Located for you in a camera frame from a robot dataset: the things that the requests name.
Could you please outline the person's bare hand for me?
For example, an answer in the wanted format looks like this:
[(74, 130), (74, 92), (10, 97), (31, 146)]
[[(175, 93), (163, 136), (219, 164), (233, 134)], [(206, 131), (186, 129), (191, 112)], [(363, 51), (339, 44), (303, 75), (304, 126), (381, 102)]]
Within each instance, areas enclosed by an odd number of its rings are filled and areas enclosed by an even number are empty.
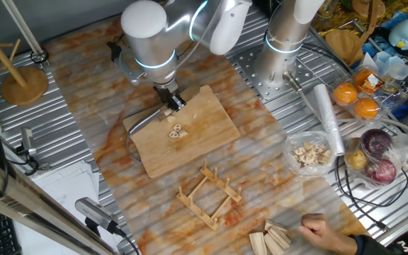
[(313, 246), (326, 249), (340, 255), (355, 255), (356, 240), (336, 232), (327, 218), (320, 213), (305, 214), (297, 229)]

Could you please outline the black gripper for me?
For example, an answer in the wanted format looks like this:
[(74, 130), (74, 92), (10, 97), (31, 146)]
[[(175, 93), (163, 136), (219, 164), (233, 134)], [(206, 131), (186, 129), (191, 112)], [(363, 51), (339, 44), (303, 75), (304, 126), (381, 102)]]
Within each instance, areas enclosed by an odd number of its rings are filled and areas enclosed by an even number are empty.
[(178, 93), (179, 85), (175, 81), (166, 84), (154, 83), (154, 90), (158, 93), (161, 101), (167, 103), (167, 106), (173, 111), (181, 110), (186, 102)]

